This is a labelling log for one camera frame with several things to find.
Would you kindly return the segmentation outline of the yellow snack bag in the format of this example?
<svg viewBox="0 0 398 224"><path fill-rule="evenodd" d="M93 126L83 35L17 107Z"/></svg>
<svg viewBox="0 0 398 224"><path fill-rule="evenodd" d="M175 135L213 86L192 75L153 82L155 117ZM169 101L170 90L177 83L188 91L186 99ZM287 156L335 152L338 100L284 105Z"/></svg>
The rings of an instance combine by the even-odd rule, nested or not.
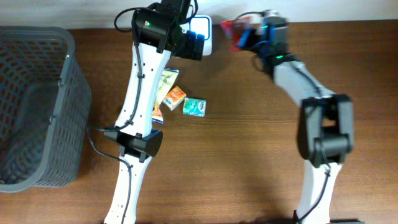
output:
<svg viewBox="0 0 398 224"><path fill-rule="evenodd" d="M157 95L156 95L156 99L155 99L154 109L152 111L152 122L153 123L158 123L158 124L164 123L163 115L160 110L160 104L163 102L166 94L170 91L170 89L174 85L178 74L179 74L179 70L177 70L177 69L165 68L162 71L160 81L159 81L159 86L157 89Z"/></svg>

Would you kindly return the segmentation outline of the red snack bag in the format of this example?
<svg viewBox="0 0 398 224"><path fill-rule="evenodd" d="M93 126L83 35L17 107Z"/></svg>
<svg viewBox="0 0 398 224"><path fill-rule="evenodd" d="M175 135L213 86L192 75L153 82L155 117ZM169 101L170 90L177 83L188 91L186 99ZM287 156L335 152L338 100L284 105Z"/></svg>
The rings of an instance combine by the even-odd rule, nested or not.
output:
<svg viewBox="0 0 398 224"><path fill-rule="evenodd" d="M245 16L238 19L237 21L222 21L220 26L223 29L226 37L231 41L230 51L237 52L240 50L238 47L239 41L244 31L250 27L250 16Z"/></svg>

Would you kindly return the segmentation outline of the orange tissue pack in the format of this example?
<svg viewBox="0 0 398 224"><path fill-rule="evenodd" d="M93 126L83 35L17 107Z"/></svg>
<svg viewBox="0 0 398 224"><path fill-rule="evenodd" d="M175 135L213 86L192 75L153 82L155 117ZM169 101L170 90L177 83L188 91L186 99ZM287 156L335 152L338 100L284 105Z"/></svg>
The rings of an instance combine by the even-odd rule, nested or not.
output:
<svg viewBox="0 0 398 224"><path fill-rule="evenodd" d="M163 104L173 111L180 103L184 101L187 94L179 87L171 89L163 99Z"/></svg>

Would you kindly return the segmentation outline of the teal tissue pack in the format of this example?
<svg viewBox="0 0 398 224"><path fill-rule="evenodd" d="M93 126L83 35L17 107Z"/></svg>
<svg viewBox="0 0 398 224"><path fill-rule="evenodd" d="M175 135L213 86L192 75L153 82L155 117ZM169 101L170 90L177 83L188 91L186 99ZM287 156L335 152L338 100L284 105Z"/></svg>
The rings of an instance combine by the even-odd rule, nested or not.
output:
<svg viewBox="0 0 398 224"><path fill-rule="evenodd" d="M206 100L195 98L185 98L183 105L183 114L204 117L206 111Z"/></svg>

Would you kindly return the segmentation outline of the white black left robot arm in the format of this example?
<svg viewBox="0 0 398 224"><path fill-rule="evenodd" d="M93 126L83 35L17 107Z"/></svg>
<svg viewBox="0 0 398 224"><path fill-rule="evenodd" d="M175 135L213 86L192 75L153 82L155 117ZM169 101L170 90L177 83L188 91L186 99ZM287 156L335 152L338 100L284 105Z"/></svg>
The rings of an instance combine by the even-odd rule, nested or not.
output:
<svg viewBox="0 0 398 224"><path fill-rule="evenodd" d="M104 135L119 146L119 173L105 223L135 223L146 169L158 153L163 133L152 127L152 112L164 68L171 57L201 60L205 37L182 26L196 1L155 2L132 9L132 67L121 112Z"/></svg>

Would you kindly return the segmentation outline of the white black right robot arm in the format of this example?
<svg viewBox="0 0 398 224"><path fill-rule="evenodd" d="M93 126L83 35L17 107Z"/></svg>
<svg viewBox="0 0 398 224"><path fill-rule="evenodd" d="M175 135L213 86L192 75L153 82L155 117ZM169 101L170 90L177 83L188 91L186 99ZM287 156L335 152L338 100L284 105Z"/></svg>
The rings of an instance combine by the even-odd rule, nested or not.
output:
<svg viewBox="0 0 398 224"><path fill-rule="evenodd" d="M331 223L330 204L337 176L354 148L353 102L322 85L288 50L287 19L275 10L259 11L261 32L246 28L239 49L254 52L264 73L299 108L297 148L304 163L300 202L280 223Z"/></svg>

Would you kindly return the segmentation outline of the grey plastic basket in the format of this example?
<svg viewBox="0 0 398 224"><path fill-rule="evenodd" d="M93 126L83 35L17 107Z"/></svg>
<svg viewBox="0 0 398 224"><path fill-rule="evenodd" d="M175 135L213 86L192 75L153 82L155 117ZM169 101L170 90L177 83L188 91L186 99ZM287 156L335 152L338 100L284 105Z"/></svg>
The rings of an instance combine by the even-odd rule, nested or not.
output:
<svg viewBox="0 0 398 224"><path fill-rule="evenodd" d="M1 191L73 182L91 102L69 31L1 27Z"/></svg>

